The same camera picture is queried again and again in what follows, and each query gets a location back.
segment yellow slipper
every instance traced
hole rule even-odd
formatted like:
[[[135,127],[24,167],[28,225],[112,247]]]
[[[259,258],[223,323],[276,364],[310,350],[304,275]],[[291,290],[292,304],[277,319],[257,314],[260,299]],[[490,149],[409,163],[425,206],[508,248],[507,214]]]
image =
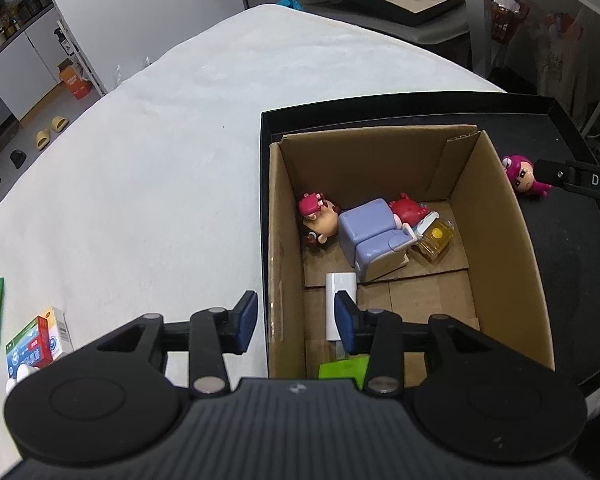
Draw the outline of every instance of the yellow slipper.
[[[69,119],[67,119],[66,117],[62,117],[62,116],[56,116],[51,121],[51,127],[53,128],[54,131],[56,131],[58,133],[60,133],[62,130],[64,130],[66,128],[67,124],[69,124]]]
[[[46,128],[36,134],[36,148],[41,152],[51,142],[51,132]]]

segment white cabinet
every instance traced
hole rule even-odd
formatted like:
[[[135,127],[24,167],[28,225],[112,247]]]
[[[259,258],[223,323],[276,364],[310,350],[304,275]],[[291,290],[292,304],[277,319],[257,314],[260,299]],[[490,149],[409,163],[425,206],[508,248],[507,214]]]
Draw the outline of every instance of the white cabinet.
[[[0,97],[18,120],[55,86],[26,34],[0,53]]]
[[[54,34],[54,30],[58,28],[59,19],[58,11],[53,8],[27,27],[25,31],[57,83],[60,82],[58,65],[67,58],[66,52],[58,43],[58,37]]]

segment white bed sheet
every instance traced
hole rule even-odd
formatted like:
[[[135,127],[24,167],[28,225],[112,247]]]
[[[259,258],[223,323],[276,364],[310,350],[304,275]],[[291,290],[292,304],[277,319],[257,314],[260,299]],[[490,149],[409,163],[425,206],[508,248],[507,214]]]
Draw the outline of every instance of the white bed sheet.
[[[80,347],[145,312],[186,320],[253,289],[251,347],[226,362],[234,386],[266,375],[262,111],[439,90],[498,88],[399,40],[261,6],[174,47],[71,124],[0,204],[0,475],[18,460],[2,418],[4,344],[50,304]],[[186,360],[167,375],[185,384]]]

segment white block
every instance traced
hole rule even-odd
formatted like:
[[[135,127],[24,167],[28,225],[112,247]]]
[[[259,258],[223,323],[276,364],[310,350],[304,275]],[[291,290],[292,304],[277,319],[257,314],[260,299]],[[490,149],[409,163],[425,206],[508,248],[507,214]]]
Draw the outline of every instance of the white block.
[[[356,301],[356,273],[355,272],[330,272],[326,278],[326,322],[327,341],[340,341],[340,334],[333,314],[333,298],[339,290],[349,293],[351,299]]]

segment cardboard flap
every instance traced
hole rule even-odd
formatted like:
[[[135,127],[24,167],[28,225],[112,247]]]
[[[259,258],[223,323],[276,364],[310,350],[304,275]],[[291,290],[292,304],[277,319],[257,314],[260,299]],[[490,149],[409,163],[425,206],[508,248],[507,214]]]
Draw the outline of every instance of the cardboard flap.
[[[447,140],[476,130],[466,124],[327,130],[284,136],[280,150],[296,201],[304,193],[323,192],[346,210],[376,198],[396,200],[405,192],[426,202],[438,199],[428,189]]]
[[[518,197],[486,134],[476,142],[450,202],[464,237],[482,332],[553,368],[551,327],[534,248]]]
[[[466,270],[391,282],[389,294],[392,310],[404,321],[426,323],[431,314],[447,314],[480,330]],[[424,354],[405,352],[405,386],[418,386],[426,377]]]
[[[452,270],[466,269],[469,263],[464,254],[462,237],[456,226],[454,214],[447,202],[427,203],[429,209],[440,213],[440,218],[451,221],[456,227],[456,234],[449,242],[445,253],[434,263],[428,262],[424,256],[413,248],[407,250],[409,263],[393,272],[373,280],[372,283],[390,282],[428,274],[441,274]],[[324,286],[328,272],[353,272],[337,240],[328,242],[326,248],[302,248],[302,262],[304,268],[304,286]]]
[[[479,136],[480,132],[472,132],[447,139],[427,191],[430,200],[447,200],[451,196]]]
[[[269,148],[269,375],[302,377],[304,309],[296,203],[280,147]]]

